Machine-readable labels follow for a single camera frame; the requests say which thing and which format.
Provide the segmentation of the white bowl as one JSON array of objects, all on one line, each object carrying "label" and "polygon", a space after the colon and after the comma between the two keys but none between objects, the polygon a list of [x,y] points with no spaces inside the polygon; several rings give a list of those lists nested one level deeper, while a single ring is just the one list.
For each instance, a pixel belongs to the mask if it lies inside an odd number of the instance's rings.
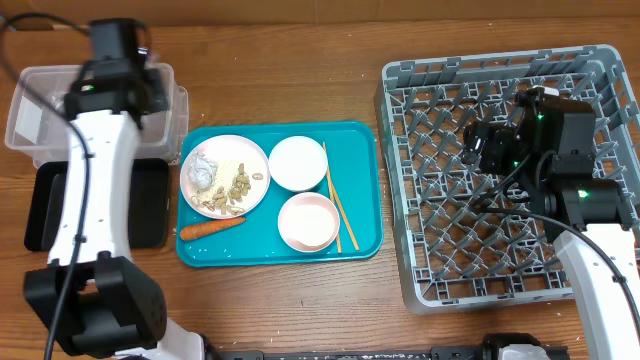
[{"label": "white bowl", "polygon": [[316,140],[291,136],[274,146],[268,166],[271,177],[279,186],[292,192],[305,192],[325,178],[328,159]]}]

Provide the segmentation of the pink bowl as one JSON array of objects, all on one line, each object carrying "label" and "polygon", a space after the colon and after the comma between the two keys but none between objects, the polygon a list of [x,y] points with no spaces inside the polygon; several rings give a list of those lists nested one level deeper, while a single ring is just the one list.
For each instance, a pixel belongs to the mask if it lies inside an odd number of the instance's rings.
[{"label": "pink bowl", "polygon": [[294,195],[282,206],[277,228],[292,249],[312,253],[324,250],[336,239],[341,220],[333,202],[318,193]]}]

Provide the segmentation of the white tissue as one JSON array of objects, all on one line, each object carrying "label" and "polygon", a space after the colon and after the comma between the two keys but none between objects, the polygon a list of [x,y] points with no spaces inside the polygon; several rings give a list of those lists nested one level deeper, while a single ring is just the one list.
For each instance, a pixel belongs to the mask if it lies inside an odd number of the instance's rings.
[{"label": "white tissue", "polygon": [[196,152],[188,168],[188,178],[197,191],[208,190],[215,182],[217,164],[204,153]]}]

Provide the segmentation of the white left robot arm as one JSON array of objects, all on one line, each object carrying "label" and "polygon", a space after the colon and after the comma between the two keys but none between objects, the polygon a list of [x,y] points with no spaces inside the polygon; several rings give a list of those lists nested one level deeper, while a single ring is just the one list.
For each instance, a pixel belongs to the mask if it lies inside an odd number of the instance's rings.
[{"label": "white left robot arm", "polygon": [[45,268],[24,278],[24,296],[46,326],[44,349],[98,359],[213,359],[208,339],[176,324],[160,285],[137,267],[128,236],[134,157],[145,115],[165,111],[149,36],[134,19],[85,29],[93,56],[64,96],[70,128],[62,216]]}]

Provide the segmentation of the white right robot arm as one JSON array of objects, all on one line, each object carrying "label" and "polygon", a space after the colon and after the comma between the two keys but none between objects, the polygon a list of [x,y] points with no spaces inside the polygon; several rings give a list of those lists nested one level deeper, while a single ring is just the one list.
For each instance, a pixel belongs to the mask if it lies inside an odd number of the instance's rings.
[{"label": "white right robot arm", "polygon": [[470,205],[541,221],[573,290],[590,357],[636,359],[634,219],[620,184],[593,174],[596,113],[544,86],[517,92],[515,103],[523,111],[517,126],[464,129],[464,163],[503,178]]}]

